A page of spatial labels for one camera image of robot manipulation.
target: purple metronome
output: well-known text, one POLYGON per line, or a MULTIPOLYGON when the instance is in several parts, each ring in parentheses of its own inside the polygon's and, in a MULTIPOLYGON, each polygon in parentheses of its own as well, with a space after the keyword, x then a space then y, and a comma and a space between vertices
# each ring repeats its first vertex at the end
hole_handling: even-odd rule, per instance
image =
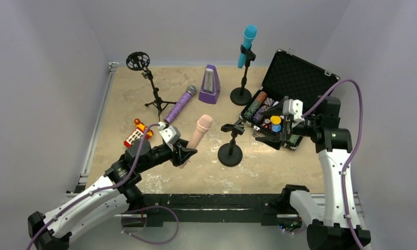
POLYGON ((196 94, 196 92, 197 92, 197 89, 195 86, 193 85, 188 86, 185 93, 181 96, 181 98, 179 98, 179 101, 176 102, 176 104, 168 113, 164 121, 170 124, 178 116, 178 114, 181 112, 184 106, 190 101, 192 96, 196 94))
POLYGON ((221 83, 219 82, 218 71, 215 66, 209 64, 205 68, 202 87, 199 91, 199 100, 208 104, 216 104, 220 91, 221 83))

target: open black case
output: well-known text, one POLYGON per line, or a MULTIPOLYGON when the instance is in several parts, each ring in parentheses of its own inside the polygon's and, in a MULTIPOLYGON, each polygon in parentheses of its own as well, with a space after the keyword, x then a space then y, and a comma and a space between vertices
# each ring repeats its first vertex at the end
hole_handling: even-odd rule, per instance
MULTIPOLYGON (((279 49, 271 61, 261 88, 239 114, 239 118, 252 127, 255 133, 260 132, 264 136, 274 136, 276 134, 270 129, 263 127, 261 122, 256 124, 244 117, 245 111, 261 91, 264 91, 267 97, 275 101, 281 101, 285 96, 288 96, 290 99, 301 100, 304 103, 304 113, 316 103, 319 95, 323 95, 339 80, 339 76, 293 55, 291 50, 287 52, 279 49)), ((301 141, 302 137, 288 140, 283 146, 296 150, 301 141)))

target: pink microphone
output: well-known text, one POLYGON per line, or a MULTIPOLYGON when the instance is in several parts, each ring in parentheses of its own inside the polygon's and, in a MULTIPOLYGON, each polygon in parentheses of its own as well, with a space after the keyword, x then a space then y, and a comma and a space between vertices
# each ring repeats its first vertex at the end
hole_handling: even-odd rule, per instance
MULTIPOLYGON (((193 133, 192 137, 188 141, 186 148, 195 149, 197 145, 199 145, 200 141, 204 137, 204 134, 208 132, 211 128, 211 124, 213 123, 213 118, 208 115, 203 115, 197 120, 196 129, 193 133)), ((184 164, 180 165, 179 168, 184 168, 187 165, 188 160, 184 162, 184 164)))

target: case lid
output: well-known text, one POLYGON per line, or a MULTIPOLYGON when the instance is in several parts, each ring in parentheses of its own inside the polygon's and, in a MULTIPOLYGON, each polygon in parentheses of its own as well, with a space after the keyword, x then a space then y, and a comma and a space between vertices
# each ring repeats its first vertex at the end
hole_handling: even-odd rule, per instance
POLYGON ((304 103, 304 111, 314 105, 340 77, 286 51, 278 50, 263 79, 266 92, 280 101, 288 96, 304 103))

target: white backdrop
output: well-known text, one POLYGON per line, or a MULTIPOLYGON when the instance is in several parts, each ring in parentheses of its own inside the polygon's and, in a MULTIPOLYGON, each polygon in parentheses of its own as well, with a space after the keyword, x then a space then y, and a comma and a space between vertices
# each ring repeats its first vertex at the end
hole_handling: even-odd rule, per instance
POLYGON ((237 64, 244 29, 258 28, 255 65, 278 48, 316 61, 350 0, 79 0, 108 59, 144 51, 153 65, 237 64))
MULTIPOLYGON (((373 247, 417 249, 417 0, 351 1, 319 64, 361 85, 363 138, 351 171, 373 247)), ((335 93, 355 141, 355 88, 335 93)))
POLYGON ((0 0, 0 249, 72 190, 108 65, 75 0, 0 0))

